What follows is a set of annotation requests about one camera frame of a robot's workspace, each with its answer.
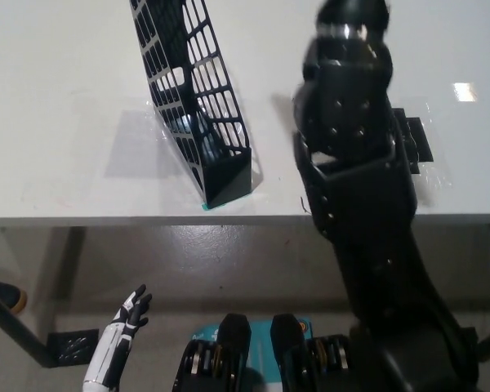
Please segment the right robot hand black silver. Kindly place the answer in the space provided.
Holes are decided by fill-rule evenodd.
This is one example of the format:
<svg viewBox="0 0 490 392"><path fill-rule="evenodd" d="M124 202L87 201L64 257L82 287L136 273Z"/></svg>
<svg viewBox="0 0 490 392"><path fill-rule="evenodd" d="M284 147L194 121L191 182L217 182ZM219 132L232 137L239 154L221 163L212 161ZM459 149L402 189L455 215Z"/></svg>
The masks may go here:
<svg viewBox="0 0 490 392"><path fill-rule="evenodd" d="M318 11L323 25L364 25L369 30L385 31L390 12L384 0L328 0Z"/></svg>

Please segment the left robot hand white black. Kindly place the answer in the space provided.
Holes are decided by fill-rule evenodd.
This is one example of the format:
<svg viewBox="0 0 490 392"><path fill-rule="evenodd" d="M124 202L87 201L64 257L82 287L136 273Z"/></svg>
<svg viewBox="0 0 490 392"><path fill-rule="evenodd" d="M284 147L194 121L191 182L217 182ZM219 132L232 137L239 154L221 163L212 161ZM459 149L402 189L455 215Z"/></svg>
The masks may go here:
<svg viewBox="0 0 490 392"><path fill-rule="evenodd" d="M83 379L83 392L119 391L133 340L149 321L145 315L151 300L142 284L122 303L99 339Z"/></svg>

